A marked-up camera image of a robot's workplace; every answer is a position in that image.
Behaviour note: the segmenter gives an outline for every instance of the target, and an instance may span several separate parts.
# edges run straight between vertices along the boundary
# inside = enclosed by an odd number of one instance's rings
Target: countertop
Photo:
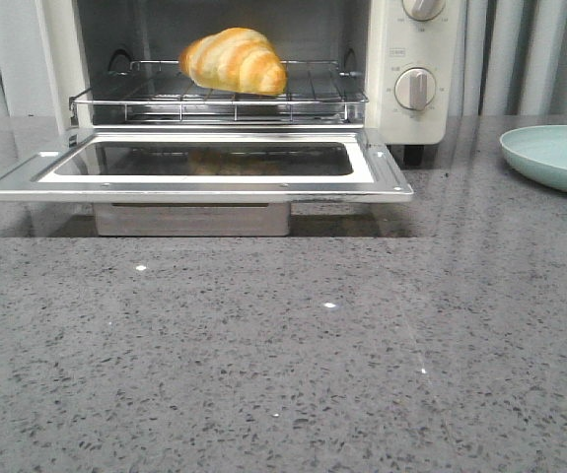
[[[0,203],[0,472],[567,472],[567,194],[498,144],[538,123],[452,120],[415,200],[287,237]],[[56,133],[0,118],[0,170]]]

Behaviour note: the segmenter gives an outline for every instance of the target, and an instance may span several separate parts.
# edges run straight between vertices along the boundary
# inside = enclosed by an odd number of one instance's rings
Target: toaster oven
[[[100,235],[286,235],[295,202],[405,202],[387,145],[445,134],[460,0],[36,0],[61,137],[0,200],[93,204]],[[180,52],[265,34],[275,97],[203,89]]]

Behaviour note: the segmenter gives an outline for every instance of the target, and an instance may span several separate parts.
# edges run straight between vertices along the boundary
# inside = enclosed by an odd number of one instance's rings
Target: control knob
[[[417,22],[427,22],[441,13],[445,0],[403,0],[403,10]]]
[[[427,69],[408,69],[399,76],[394,95],[401,106],[410,110],[423,110],[436,94],[437,83]]]

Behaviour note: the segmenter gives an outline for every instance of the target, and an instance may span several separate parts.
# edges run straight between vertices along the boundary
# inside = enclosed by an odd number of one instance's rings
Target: oven rack
[[[93,124],[361,124],[365,103],[361,74],[337,61],[282,61],[287,87],[277,97],[198,87],[178,61],[133,61],[127,72],[109,72],[70,99],[73,119],[90,108]]]

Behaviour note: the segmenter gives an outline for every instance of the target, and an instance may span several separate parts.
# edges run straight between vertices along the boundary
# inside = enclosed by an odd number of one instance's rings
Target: plate
[[[567,125],[518,128],[503,134],[500,144],[512,168],[567,192]]]

